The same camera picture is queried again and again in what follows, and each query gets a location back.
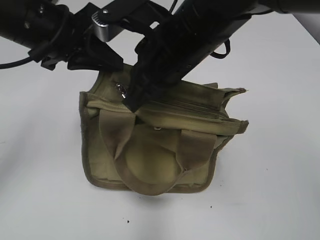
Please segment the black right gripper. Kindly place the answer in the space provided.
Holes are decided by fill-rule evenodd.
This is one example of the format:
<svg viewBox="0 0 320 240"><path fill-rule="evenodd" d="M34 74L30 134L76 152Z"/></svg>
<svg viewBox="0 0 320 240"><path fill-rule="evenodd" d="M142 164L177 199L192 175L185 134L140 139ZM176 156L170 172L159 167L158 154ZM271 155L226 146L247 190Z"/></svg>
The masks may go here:
<svg viewBox="0 0 320 240"><path fill-rule="evenodd" d="M155 29L130 70L123 104L136 112L159 98L204 58L225 42L225 18L220 14L174 14Z"/></svg>

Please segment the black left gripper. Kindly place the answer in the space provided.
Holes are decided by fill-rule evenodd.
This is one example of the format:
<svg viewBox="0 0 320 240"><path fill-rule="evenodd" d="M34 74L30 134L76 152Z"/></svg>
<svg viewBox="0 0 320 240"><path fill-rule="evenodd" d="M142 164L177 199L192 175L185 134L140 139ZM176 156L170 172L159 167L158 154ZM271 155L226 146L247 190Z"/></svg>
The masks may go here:
<svg viewBox="0 0 320 240"><path fill-rule="evenodd" d="M92 70L121 72L124 60L108 44L100 41L91 30L66 28L59 31L52 40L46 40L28 52L32 61L48 70L54 70L57 63L67 63L68 70Z"/></svg>

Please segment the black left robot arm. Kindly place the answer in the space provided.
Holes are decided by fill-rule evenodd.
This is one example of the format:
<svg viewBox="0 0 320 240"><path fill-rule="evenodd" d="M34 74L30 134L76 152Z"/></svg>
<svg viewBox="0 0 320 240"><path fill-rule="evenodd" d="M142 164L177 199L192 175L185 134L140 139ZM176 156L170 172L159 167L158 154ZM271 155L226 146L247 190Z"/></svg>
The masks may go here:
<svg viewBox="0 0 320 240"><path fill-rule="evenodd" d="M91 17L98 10L92 3L72 13L55 0L2 0L1 37L29 51L26 58L3 63L1 69L36 62L53 71L65 62L68 70L122 71L123 58L94 33Z"/></svg>

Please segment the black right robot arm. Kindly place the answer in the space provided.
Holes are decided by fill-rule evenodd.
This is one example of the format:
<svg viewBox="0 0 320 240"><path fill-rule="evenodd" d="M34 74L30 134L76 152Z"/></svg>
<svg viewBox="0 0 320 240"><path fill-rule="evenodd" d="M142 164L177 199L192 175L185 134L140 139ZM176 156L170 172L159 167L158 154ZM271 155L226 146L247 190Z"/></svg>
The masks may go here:
<svg viewBox="0 0 320 240"><path fill-rule="evenodd" d="M162 96L254 14L315 14L317 0L186 0L145 33L123 104L132 112Z"/></svg>

